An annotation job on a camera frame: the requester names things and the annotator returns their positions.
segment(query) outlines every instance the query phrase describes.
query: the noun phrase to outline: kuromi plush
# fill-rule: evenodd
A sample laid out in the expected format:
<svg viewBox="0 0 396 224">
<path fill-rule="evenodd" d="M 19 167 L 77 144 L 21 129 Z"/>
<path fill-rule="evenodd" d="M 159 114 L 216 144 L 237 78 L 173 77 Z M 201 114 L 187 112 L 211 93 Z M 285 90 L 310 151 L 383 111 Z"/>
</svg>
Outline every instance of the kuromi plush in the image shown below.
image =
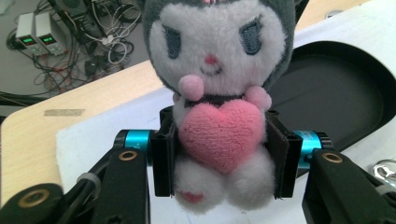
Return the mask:
<svg viewBox="0 0 396 224">
<path fill-rule="evenodd" d="M 287 68 L 296 0 L 136 0 L 149 57 L 172 90 L 177 200 L 257 209 L 274 194 L 266 90 Z"/>
</svg>

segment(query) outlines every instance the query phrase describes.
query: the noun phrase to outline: plush toy head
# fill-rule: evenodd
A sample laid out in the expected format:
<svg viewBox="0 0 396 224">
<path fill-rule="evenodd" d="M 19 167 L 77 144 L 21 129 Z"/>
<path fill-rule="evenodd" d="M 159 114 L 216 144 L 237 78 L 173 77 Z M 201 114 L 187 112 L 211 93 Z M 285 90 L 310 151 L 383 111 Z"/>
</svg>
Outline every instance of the plush toy head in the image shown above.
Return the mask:
<svg viewBox="0 0 396 224">
<path fill-rule="evenodd" d="M 137 0 L 149 57 L 175 92 L 182 152 L 177 200 L 194 212 L 222 202 L 267 204 L 274 165 L 263 146 L 268 88 L 287 68 L 295 0 Z"/>
</svg>

